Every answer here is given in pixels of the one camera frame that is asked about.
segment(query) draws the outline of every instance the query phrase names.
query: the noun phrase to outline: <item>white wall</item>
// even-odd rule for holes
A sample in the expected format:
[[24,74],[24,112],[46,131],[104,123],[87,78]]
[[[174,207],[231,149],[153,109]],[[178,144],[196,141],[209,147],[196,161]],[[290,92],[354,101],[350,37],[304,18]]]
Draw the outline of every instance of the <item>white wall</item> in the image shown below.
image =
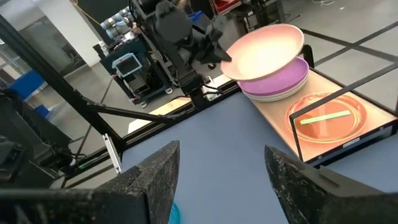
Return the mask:
[[32,0],[11,0],[0,7],[0,14],[16,30],[22,30],[44,17],[44,13]]
[[69,0],[32,0],[89,66],[100,61],[93,49],[100,40]]

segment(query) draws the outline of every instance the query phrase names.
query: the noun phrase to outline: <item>orange glass plate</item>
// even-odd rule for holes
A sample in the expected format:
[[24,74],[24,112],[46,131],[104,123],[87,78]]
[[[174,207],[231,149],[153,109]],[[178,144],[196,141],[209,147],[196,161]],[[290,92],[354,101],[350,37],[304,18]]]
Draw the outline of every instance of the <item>orange glass plate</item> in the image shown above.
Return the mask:
[[[290,114],[329,94],[325,92],[312,93],[293,103],[286,113],[286,125],[289,129],[292,130],[289,122]],[[310,142],[332,143],[348,139],[358,133],[365,125],[366,117],[366,109],[358,100],[348,95],[342,95],[299,116],[294,123],[299,138]]]

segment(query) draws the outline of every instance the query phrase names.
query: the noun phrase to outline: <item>plate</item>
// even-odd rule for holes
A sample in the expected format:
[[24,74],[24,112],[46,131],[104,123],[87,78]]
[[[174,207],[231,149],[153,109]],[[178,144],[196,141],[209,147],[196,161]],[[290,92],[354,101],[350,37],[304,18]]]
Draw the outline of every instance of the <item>plate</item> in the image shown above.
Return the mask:
[[253,96],[274,96],[296,87],[307,76],[310,67],[302,58],[296,58],[274,75],[257,81],[240,81],[243,91]]
[[[286,113],[286,125],[292,130],[289,115],[311,105],[331,93],[318,92],[301,97]],[[348,95],[341,95],[324,105],[296,118],[299,138],[310,142],[331,143],[342,141],[358,133],[366,123],[365,107]]]
[[296,92],[300,91],[304,87],[307,80],[308,80],[308,75],[306,75],[304,77],[304,79],[297,86],[289,89],[288,91],[285,91],[283,93],[279,93],[279,94],[276,94],[273,96],[253,96],[253,95],[250,95],[249,93],[246,93],[244,90],[242,90],[242,92],[248,98],[250,98],[254,101],[269,103],[269,102],[274,102],[274,101],[278,101],[278,100],[283,100],[283,99],[286,99],[286,98],[294,95]]
[[295,26],[265,26],[237,40],[226,51],[232,62],[222,61],[221,70],[233,80],[259,80],[294,60],[303,44],[304,35]]

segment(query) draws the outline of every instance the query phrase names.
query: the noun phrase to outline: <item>blue bin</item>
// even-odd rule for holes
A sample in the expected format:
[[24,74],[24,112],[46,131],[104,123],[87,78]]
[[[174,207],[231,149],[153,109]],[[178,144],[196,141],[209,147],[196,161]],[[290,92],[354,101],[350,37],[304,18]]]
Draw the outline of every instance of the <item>blue bin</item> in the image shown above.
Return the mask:
[[180,210],[175,203],[173,203],[172,211],[170,212],[169,224],[181,224]]
[[202,11],[191,13],[188,15],[188,17],[192,20],[195,26],[203,30],[206,30],[207,26],[211,22]]

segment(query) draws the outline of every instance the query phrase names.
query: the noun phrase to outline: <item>purple plate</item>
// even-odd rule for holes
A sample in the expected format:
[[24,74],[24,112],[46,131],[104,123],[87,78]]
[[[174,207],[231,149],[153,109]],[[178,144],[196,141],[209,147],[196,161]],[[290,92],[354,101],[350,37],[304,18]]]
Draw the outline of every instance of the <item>purple plate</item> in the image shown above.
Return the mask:
[[272,96],[297,86],[305,78],[309,69],[308,63],[297,57],[293,62],[263,80],[238,83],[241,89],[250,95]]

